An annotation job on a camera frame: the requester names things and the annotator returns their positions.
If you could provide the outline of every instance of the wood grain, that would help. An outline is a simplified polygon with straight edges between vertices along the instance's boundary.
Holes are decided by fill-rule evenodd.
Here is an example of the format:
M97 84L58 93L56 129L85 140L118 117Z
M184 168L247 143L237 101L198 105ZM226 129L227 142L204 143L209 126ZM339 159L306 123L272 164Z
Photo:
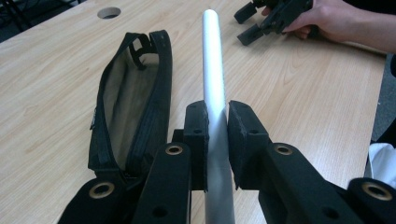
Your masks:
M248 47L233 14L246 1L92 0L0 45L0 222L53 223L94 174L89 131L100 76L126 32L172 41L169 136L203 99L201 17L219 13L227 101L252 106L276 142L299 148L342 187L362 176L385 56L323 39L268 35ZM97 12L119 7L101 20ZM192 223L205 223L202 192ZM257 192L234 194L236 223L263 223Z

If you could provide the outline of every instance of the human hand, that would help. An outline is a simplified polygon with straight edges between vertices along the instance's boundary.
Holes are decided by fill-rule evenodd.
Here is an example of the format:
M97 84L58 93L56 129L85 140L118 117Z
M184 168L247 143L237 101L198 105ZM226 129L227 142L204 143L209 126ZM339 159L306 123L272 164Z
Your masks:
M271 9L266 7L263 16L270 14ZM294 33L301 39L307 39L311 32L310 25L316 25L319 33L330 40L348 41L353 35L353 27L349 24L361 15L361 10L345 3L342 0L313 0L313 6L302 13L294 22L286 27L284 33Z

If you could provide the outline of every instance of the hole in table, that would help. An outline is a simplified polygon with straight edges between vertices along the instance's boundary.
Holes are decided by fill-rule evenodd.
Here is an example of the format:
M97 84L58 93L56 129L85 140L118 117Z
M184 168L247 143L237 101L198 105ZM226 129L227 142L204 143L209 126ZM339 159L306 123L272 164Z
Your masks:
M103 20L109 20L118 17L121 9L117 7L105 7L98 12L98 17Z

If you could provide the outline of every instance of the metal grommet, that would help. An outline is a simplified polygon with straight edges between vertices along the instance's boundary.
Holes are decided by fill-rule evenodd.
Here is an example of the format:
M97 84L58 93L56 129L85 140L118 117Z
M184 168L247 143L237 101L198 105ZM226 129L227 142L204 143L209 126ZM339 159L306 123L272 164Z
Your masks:
M275 151L277 153L285 155L285 156L289 156L293 153L293 150L291 150L290 148L288 148L286 146L276 146Z
M114 191L114 188L114 184L110 182L96 184L90 189L90 197L93 199L105 198Z
M387 189L382 188L376 183L365 182L361 185L361 187L363 188L364 192L378 200L390 201L393 198Z
M180 147L180 146L175 146L175 145L169 146L169 147L167 147L166 150L165 150L166 154L171 155L171 156L178 155L178 154L180 154L182 151L183 151L183 148L182 148L182 147Z

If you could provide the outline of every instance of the black plastic component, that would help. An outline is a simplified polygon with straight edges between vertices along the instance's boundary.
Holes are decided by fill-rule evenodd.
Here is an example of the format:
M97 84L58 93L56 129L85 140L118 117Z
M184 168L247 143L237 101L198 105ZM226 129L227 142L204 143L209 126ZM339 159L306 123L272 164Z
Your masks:
M392 56L392 61L390 61L390 72L396 77L396 56Z
M191 148L191 189L207 191L207 151L209 144L209 118L204 101L186 108L183 143Z
M249 2L244 7L239 9L233 16L239 24L242 24L244 21L256 14L256 12L256 7L253 5L253 3Z
M67 205L59 223L120 223L126 208L125 183L115 177L87 182Z
M244 33L238 36L238 39L245 46L251 44L253 41L262 37L264 33L262 29L257 24L254 24L252 27L248 28Z
M190 208L190 148L167 144L157 152L132 223L190 223Z
M365 223L395 223L396 190L381 181L353 179L346 200Z
M265 2L270 7L271 13L265 20L258 25L254 25L238 36L243 45L247 46L263 35L269 35L271 32L280 34L285 27L289 26L301 13L312 7L312 0L274 0ZM252 6L247 4L238 10L235 17L239 23L242 19L247 20L254 14Z
M269 142L248 105L230 102L229 125L235 185L258 187L268 223L362 223L297 148Z
M230 102L227 132L235 187L260 189L262 150L271 142L268 132L250 106L236 101Z

